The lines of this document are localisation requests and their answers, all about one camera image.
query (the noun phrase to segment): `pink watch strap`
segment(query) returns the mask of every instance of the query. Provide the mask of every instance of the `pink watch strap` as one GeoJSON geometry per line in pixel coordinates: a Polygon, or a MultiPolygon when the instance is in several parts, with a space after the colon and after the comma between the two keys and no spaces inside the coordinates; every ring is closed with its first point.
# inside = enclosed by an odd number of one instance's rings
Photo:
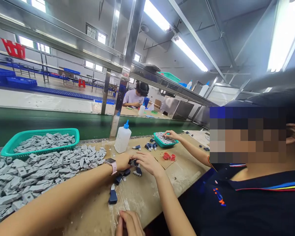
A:
{"type": "Polygon", "coordinates": [[[116,162],[112,163],[111,166],[112,166],[112,174],[111,175],[114,175],[114,174],[117,173],[117,164],[116,164],[116,162]]]}

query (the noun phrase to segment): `red plastic part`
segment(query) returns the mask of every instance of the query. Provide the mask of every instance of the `red plastic part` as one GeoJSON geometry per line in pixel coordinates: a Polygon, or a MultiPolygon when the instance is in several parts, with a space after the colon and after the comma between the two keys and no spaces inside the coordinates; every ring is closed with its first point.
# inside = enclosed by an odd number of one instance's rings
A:
{"type": "Polygon", "coordinates": [[[1,38],[1,40],[10,56],[18,57],[20,59],[25,58],[25,47],[23,45],[3,38],[1,38]]]}
{"type": "Polygon", "coordinates": [[[172,154],[171,157],[169,158],[171,161],[175,161],[176,155],[172,154]]]}
{"type": "Polygon", "coordinates": [[[85,87],[85,80],[84,79],[79,79],[79,87],[81,87],[81,85],[83,87],[85,87]]]}
{"type": "Polygon", "coordinates": [[[169,154],[167,152],[164,153],[163,159],[168,160],[170,158],[169,154]]]}

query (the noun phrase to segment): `white shirt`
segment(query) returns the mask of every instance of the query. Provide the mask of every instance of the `white shirt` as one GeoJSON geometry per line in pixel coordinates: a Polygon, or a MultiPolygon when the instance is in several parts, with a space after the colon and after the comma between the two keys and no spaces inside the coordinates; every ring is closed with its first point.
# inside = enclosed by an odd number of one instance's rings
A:
{"type": "Polygon", "coordinates": [[[144,97],[138,96],[136,94],[136,90],[129,90],[128,92],[126,92],[125,97],[124,97],[124,102],[125,103],[135,103],[135,102],[139,102],[139,103],[143,103],[144,101],[144,97]]]}

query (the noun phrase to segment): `white plastic bottle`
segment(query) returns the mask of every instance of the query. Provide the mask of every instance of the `white plastic bottle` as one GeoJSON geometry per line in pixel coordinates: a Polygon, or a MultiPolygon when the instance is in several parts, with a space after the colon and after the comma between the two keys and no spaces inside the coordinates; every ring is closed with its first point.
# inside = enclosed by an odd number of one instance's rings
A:
{"type": "Polygon", "coordinates": [[[191,88],[191,85],[192,85],[192,80],[188,83],[187,89],[190,89],[191,88]]]}
{"type": "Polygon", "coordinates": [[[207,90],[209,89],[209,85],[204,85],[199,93],[199,95],[201,97],[203,97],[205,95],[205,93],[207,92],[207,90]]]}
{"type": "Polygon", "coordinates": [[[126,151],[129,139],[131,136],[131,130],[129,129],[129,120],[127,120],[127,123],[124,124],[123,127],[119,127],[115,142],[115,149],[118,153],[123,153],[126,151]]]}
{"type": "Polygon", "coordinates": [[[141,105],[139,110],[139,116],[144,116],[145,106],[141,105]]]}

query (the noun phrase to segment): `worker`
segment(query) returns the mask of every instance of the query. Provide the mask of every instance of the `worker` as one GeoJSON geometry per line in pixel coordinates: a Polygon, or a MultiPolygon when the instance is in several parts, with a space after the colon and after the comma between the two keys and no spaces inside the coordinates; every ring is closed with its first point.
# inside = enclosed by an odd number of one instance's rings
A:
{"type": "MultiPolygon", "coordinates": [[[[117,171],[130,168],[131,156],[122,153],[116,156],[117,171]]],[[[92,170],[58,184],[46,193],[10,215],[0,223],[0,236],[45,235],[57,222],[98,188],[113,173],[113,167],[103,164],[92,170]]],[[[143,236],[138,215],[133,211],[120,211],[116,235],[123,236],[123,224],[127,224],[129,235],[143,236]]]]}
{"type": "Polygon", "coordinates": [[[156,179],[171,236],[295,235],[295,88],[217,109],[230,118],[211,114],[210,156],[174,131],[164,133],[215,170],[186,211],[152,154],[134,156],[156,179]],[[225,163],[232,158],[242,163],[225,163]]]}
{"type": "Polygon", "coordinates": [[[146,83],[137,81],[136,89],[126,92],[123,107],[138,108],[142,105],[144,97],[148,95],[149,86],[146,83]]]}

